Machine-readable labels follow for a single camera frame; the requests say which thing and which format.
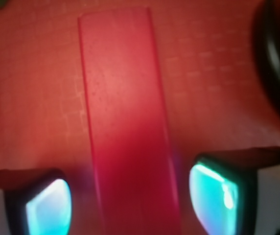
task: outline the black bezel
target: black bezel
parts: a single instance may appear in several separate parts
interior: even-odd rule
[[[246,173],[236,171],[236,169],[226,166],[223,162],[207,154],[198,155],[196,164],[208,166],[222,177],[234,182],[238,186],[236,234],[253,234],[257,214],[256,171]]]

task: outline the black round object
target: black round object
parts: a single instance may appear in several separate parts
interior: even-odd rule
[[[280,114],[280,0],[266,0],[257,10],[253,45],[262,84]]]

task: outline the red surface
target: red surface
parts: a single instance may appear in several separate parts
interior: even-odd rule
[[[148,8],[79,19],[93,169],[107,234],[180,234]]]
[[[251,53],[261,0],[10,0],[0,10],[0,168],[56,166],[73,196],[71,234],[103,228],[91,173],[77,19],[148,6],[176,150],[182,231],[204,234],[187,179],[200,151],[280,146],[280,117]]]

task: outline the cyan light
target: cyan light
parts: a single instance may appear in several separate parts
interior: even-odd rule
[[[30,235],[65,235],[71,221],[70,188],[58,179],[26,204]]]
[[[198,163],[190,171],[189,189],[196,216],[210,235],[236,233],[238,186]]]

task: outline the red cutting mat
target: red cutting mat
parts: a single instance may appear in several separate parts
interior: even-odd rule
[[[182,228],[202,234],[187,176],[204,150],[280,145],[280,118],[257,76],[251,23],[260,0],[10,0],[0,10],[0,168],[57,166],[73,195],[71,234],[103,229],[95,199],[77,18],[152,11]]]

